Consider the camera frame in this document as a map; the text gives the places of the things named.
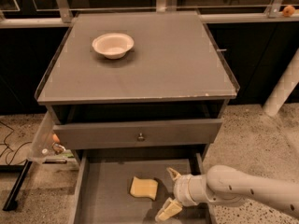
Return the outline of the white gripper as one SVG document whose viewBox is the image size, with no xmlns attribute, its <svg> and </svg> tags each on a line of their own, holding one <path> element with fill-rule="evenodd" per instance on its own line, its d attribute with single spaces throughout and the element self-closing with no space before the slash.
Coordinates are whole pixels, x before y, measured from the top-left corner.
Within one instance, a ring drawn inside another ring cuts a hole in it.
<svg viewBox="0 0 299 224">
<path fill-rule="evenodd" d="M 155 220 L 166 221 L 182 211 L 183 206 L 196 206 L 207 201 L 206 177 L 204 175 L 181 175 L 177 170 L 167 167 L 166 171 L 175 182 L 173 193 L 176 199 L 168 198 L 158 211 Z"/>
</svg>

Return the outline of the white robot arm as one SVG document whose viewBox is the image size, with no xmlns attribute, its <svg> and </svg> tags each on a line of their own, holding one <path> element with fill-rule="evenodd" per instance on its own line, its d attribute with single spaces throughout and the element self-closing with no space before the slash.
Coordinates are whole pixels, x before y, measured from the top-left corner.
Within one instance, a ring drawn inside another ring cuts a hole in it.
<svg viewBox="0 0 299 224">
<path fill-rule="evenodd" d="M 205 157 L 196 158 L 201 173 L 169 168 L 173 191 L 158 212 L 162 223 L 202 203 L 214 219 L 220 206 L 261 203 L 293 222 L 299 217 L 298 107 L 285 101 L 299 82 L 294 56 L 264 105 L 232 105 Z"/>
</svg>

